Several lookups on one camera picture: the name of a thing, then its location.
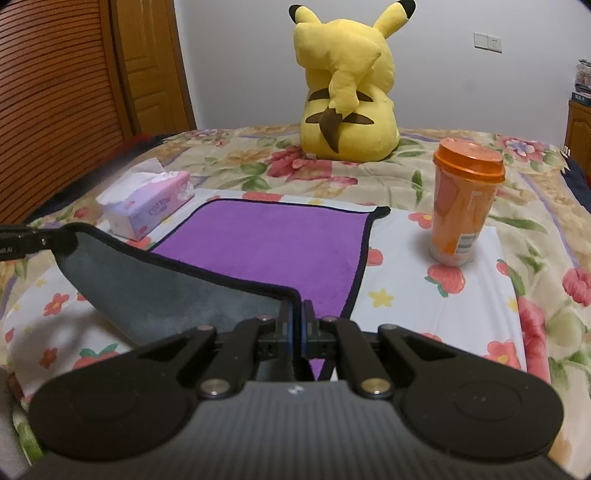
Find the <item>wooden side cabinet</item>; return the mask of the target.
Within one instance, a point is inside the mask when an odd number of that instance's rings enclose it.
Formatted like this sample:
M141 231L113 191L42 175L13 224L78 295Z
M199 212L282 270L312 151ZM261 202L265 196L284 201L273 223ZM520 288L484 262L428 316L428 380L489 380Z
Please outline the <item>wooden side cabinet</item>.
M575 100L569 101L565 146L570 150L570 157L583 170L587 183L590 183L591 112L589 106Z

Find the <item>wooden door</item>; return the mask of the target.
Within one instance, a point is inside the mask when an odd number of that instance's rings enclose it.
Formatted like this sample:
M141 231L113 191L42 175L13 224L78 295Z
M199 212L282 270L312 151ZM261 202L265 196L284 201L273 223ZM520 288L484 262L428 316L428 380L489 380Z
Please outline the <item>wooden door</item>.
M109 3L124 98L136 135L197 127L170 0Z

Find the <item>yellow Pikachu plush toy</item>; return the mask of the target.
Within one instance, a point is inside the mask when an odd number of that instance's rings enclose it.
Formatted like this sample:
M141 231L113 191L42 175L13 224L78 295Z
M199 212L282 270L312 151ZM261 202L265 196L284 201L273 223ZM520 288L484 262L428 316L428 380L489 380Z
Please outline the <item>yellow Pikachu plush toy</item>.
M415 13L414 1L391 4L372 25L322 22L304 5L290 6L294 52L308 85L301 148L318 159L377 162L399 145L389 97L394 58L388 39Z

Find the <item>orange lidded drink cup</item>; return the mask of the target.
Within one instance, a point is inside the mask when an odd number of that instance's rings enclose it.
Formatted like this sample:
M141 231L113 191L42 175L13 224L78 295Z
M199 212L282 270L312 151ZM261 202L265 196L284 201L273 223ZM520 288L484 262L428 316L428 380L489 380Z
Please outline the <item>orange lidded drink cup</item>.
M499 186L505 181L502 155L475 141L441 140L436 169L430 252L440 263L461 266L473 255Z

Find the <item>white fruit print cloth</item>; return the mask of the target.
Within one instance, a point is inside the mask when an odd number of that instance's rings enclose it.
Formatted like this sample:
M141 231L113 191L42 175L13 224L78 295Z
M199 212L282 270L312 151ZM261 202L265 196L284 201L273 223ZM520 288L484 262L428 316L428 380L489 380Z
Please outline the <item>white fruit print cloth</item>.
M354 203L279 194L200 189L139 242L147 250L198 207L218 199L290 203L367 211ZM374 332L400 325L453 347L524 369L526 355L514 287L497 231L485 228L476 256L460 267L430 254L427 214L392 209L370 232L370 250L353 320ZM55 265L31 278L3 322L9 362L26 395L73 369L127 352L131 344L69 283Z

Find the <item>wooden slatted headboard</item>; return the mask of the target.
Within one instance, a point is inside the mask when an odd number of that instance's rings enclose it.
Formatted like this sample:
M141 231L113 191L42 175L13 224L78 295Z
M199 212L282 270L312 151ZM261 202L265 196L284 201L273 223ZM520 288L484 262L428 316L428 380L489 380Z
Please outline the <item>wooden slatted headboard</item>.
M132 135L111 2L2 2L2 222L25 220Z

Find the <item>floral bed blanket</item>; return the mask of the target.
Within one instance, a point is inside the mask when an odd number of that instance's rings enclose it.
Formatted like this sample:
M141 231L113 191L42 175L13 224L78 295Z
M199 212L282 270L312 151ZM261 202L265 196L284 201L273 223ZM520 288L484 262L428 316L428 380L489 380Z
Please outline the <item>floral bed blanket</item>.
M199 185L215 190L246 192L247 178L255 176L264 193L427 212L433 205L432 156L445 137L443 130L406 130L385 161L333 162L328 170L297 152L300 137L294 125L185 132L142 150L139 159L184 167ZM540 160L520 160L518 138L475 133L474 139L505 159L507 179L489 222L499 230L514 287L527 301L522 310L527 324L555 315L588 323L589 309L575 302L563 281L569 270L590 268L590 215L566 182L574 165L555 146L542 145ZM585 368L570 358L589 350L585 336L565 345L543 336L535 350L548 361L566 407L553 456L577 475L590 471L590 383Z

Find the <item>purple and grey towel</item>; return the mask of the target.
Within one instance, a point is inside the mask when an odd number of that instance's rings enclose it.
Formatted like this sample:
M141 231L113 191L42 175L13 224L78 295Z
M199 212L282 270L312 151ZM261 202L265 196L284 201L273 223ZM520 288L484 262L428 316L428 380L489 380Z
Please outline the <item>purple and grey towel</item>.
M287 304L294 374L308 378L304 301L322 316L352 313L370 232L389 214L218 199L147 250L74 223L56 232L51 251L69 282L138 346L204 324L228 332Z

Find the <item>pink tissue box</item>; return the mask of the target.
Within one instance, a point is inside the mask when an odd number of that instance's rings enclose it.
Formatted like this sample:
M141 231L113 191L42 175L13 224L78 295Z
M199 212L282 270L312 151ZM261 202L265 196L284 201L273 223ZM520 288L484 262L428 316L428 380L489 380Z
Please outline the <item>pink tissue box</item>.
M194 195L187 171L166 171L156 158L125 172L96 198L110 231L138 241Z

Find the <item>white wall switch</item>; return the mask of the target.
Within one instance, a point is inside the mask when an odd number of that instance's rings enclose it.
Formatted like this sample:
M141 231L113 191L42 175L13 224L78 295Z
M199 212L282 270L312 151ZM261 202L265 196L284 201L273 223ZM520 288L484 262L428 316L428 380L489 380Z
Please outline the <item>white wall switch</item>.
M502 52L502 41L499 37L488 34L473 33L474 47L481 50L487 50L495 53Z

